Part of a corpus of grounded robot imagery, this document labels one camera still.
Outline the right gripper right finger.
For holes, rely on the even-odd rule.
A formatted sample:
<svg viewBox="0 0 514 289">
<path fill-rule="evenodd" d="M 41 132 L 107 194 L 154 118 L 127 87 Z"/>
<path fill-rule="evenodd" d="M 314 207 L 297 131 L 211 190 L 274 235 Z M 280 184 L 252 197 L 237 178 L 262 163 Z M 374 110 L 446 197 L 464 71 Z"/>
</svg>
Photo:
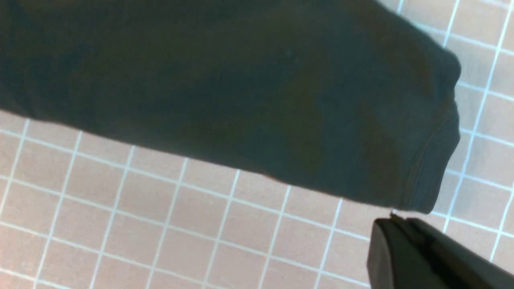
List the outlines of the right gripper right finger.
<svg viewBox="0 0 514 289">
<path fill-rule="evenodd" d="M 450 289 L 512 289 L 513 274 L 461 245 L 419 218 L 407 218 L 411 239 Z"/>
</svg>

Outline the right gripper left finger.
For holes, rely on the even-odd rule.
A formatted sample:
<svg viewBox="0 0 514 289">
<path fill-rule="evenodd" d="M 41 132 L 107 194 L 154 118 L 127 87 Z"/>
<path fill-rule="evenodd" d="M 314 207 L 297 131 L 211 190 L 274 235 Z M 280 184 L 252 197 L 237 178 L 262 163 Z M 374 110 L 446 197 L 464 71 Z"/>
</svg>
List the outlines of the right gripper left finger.
<svg viewBox="0 0 514 289">
<path fill-rule="evenodd" d="M 426 258 L 391 218 L 374 221 L 367 272 L 372 289 L 438 288 L 438 277 Z"/>
</svg>

